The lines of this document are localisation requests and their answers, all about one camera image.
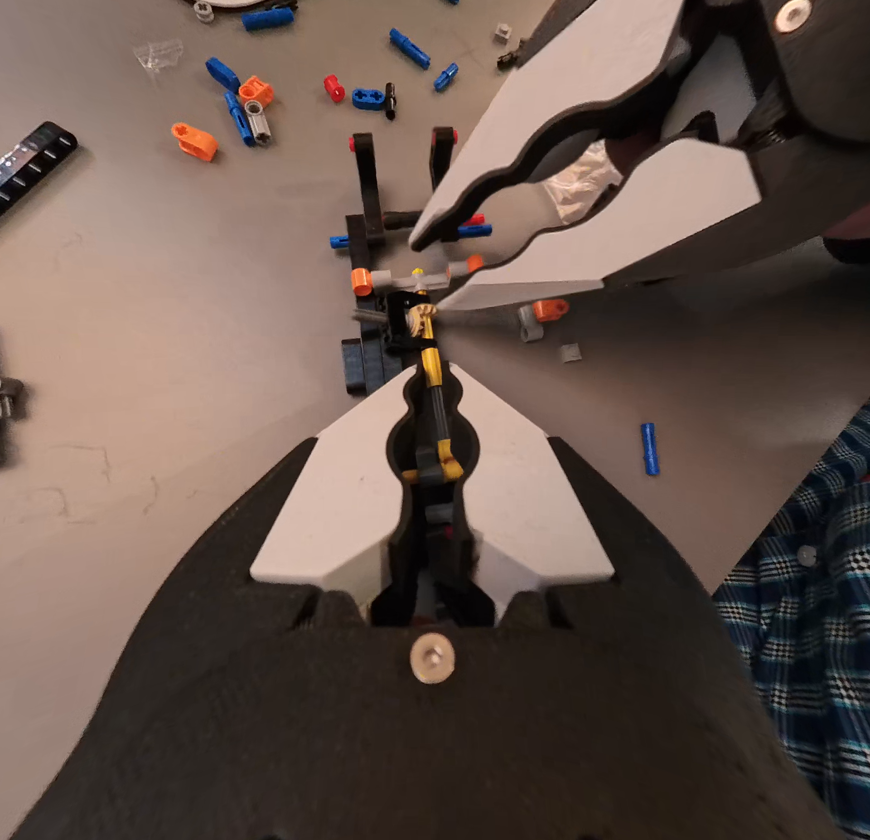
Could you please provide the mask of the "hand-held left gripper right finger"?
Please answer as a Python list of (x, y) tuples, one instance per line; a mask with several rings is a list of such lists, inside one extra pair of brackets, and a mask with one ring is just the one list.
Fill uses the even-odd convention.
[(614, 576), (586, 512), (546, 432), (459, 366), (458, 413), (479, 444), (463, 488), (473, 531), (473, 582), (499, 620), (513, 597)]

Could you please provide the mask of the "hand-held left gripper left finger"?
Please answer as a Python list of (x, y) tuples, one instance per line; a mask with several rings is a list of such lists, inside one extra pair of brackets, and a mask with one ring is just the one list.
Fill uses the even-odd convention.
[(342, 591), (369, 606), (390, 581), (388, 542), (403, 486), (387, 458), (408, 412), (407, 368), (316, 437), (314, 447), (250, 567), (259, 583)]

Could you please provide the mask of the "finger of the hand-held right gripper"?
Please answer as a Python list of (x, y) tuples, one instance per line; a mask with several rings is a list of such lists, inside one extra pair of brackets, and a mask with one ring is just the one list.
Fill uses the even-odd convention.
[(530, 182), (557, 146), (615, 119), (649, 84), (686, 0), (593, 0), (526, 60), (494, 96), (421, 213), (409, 247), (446, 240), (494, 193)]
[(604, 279), (760, 202), (744, 151), (677, 138), (641, 160), (601, 211), (536, 233), (438, 305), (470, 312), (604, 287)]

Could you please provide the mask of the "clear plastic bag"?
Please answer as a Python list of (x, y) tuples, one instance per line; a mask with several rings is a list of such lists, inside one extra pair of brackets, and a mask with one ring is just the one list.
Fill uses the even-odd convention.
[(590, 213), (604, 195), (619, 188), (623, 176), (608, 155), (604, 140), (593, 142), (565, 169), (543, 181), (560, 221), (570, 225)]

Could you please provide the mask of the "black yellow lego assembly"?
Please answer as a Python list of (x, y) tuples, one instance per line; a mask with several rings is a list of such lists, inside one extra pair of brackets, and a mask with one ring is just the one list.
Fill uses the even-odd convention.
[(382, 208), (373, 136), (349, 142), (358, 171), (362, 213), (346, 217), (341, 249), (351, 260), (355, 339), (343, 340), (348, 393), (372, 396), (400, 372), (404, 412), (389, 430), (386, 460), (398, 480), (401, 508), (386, 542), (388, 583), (371, 605), (376, 626), (406, 626), (425, 618), (459, 627), (490, 628), (495, 603), (475, 584), (479, 552), (466, 517), (464, 482), (478, 463), (480, 443), (459, 413), (464, 389), (440, 355), (432, 293), (436, 282), (420, 270), (399, 283), (374, 261), (389, 233), (416, 225), (419, 212)]

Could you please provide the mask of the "grey lego beam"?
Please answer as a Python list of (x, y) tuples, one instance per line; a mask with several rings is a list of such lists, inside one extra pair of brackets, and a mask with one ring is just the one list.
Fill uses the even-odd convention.
[(4, 336), (1, 337), (1, 469), (16, 465), (17, 425), (27, 417), (27, 386), (10, 374)]

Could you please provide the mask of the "long black lego beam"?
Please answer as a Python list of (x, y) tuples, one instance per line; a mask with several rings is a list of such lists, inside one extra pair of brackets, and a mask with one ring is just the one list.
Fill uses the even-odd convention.
[(1, 159), (1, 216), (8, 214), (78, 148), (77, 136), (44, 121)]

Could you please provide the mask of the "blue plaid shirt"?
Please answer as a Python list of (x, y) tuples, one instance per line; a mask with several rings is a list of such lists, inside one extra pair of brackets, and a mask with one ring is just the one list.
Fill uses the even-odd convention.
[(712, 595), (776, 737), (849, 838), (869, 837), (869, 406)]

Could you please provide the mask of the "clear plastic scrap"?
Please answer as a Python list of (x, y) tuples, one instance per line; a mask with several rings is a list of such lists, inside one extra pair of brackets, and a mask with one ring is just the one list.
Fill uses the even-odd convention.
[(180, 39), (146, 42), (133, 48), (136, 61), (150, 74), (174, 68), (184, 54), (184, 44)]

